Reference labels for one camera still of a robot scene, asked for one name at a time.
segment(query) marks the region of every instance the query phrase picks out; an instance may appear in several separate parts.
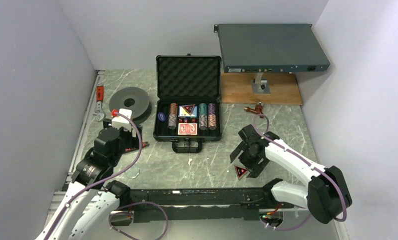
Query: gray wall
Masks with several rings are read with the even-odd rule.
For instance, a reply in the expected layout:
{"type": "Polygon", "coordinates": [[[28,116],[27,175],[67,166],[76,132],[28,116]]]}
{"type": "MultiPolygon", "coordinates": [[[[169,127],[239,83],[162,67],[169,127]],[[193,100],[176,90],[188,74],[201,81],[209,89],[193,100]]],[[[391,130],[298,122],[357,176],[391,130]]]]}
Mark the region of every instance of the gray wall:
{"type": "Polygon", "coordinates": [[[220,55],[214,24],[315,24],[327,2],[59,0],[95,69],[154,69],[157,55],[220,55]]]}
{"type": "Polygon", "coordinates": [[[56,0],[0,0],[0,240],[42,230],[94,79],[56,0]]]}
{"type": "Polygon", "coordinates": [[[317,157],[345,175],[351,239],[398,240],[398,0],[331,0],[314,32],[332,63],[298,76],[317,157]]]}

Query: poker chip case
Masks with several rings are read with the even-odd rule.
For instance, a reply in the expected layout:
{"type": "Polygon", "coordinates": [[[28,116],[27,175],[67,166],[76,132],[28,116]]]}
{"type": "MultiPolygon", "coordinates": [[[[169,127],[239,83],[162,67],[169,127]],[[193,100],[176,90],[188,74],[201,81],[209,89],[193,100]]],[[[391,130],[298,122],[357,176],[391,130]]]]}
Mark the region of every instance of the poker chip case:
{"type": "Polygon", "coordinates": [[[158,55],[156,57],[157,95],[156,116],[165,115],[162,121],[155,117],[153,137],[157,141],[172,142],[176,153],[198,153],[202,142],[219,141],[221,129],[221,57],[191,55],[158,55]],[[216,129],[199,129],[197,135],[179,135],[170,129],[169,113],[171,103],[178,106],[195,104],[214,104],[216,129]]]}

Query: wooden board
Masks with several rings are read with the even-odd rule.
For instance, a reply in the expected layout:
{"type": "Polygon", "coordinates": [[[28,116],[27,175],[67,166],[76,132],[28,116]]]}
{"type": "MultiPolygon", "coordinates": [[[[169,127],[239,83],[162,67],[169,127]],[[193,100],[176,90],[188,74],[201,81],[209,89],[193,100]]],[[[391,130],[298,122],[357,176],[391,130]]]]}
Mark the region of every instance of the wooden board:
{"type": "Polygon", "coordinates": [[[250,80],[255,73],[222,73],[222,102],[226,104],[302,105],[302,96],[296,76],[290,73],[264,73],[262,78],[269,82],[270,94],[254,94],[250,80]]]}

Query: marble tabletop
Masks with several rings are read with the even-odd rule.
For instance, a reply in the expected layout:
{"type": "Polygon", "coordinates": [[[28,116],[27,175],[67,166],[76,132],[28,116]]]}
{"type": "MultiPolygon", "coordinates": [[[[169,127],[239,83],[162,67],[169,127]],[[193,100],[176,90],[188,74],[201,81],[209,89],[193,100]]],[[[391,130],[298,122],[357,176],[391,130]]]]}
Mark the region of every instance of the marble tabletop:
{"type": "MultiPolygon", "coordinates": [[[[136,163],[140,168],[140,174],[136,178],[129,178],[123,173],[116,178],[132,189],[262,187],[274,178],[300,184],[291,173],[274,162],[270,162],[257,178],[237,179],[234,165],[241,166],[241,164],[238,159],[231,164],[230,153],[241,141],[238,131],[250,124],[254,116],[245,112],[243,108],[245,106],[254,108],[254,105],[221,104],[222,139],[218,142],[203,143],[200,153],[175,153],[172,151],[172,143],[157,142],[153,138],[156,102],[159,100],[156,91],[156,70],[107,70],[103,85],[103,110],[108,117],[110,117],[110,97],[126,87],[144,89],[152,103],[152,114],[142,123],[143,141],[148,141],[150,146],[143,149],[136,163]]],[[[300,106],[267,104],[263,112],[271,121],[270,131],[304,156],[316,161],[300,106]]],[[[262,119],[258,119],[257,123],[261,130],[265,130],[266,123],[262,119]]],[[[92,120],[84,153],[93,146],[93,141],[101,129],[102,123],[92,120]]],[[[115,172],[130,164],[136,155],[137,152],[124,154],[115,172]]]]}

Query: white sticker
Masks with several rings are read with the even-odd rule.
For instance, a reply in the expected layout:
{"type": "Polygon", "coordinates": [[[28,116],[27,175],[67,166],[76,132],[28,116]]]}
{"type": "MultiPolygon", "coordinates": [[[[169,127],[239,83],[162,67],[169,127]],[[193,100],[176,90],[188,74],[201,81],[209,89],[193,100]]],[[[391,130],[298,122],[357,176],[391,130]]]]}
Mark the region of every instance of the white sticker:
{"type": "Polygon", "coordinates": [[[241,68],[230,68],[228,69],[229,73],[240,73],[241,72],[241,68]]]}

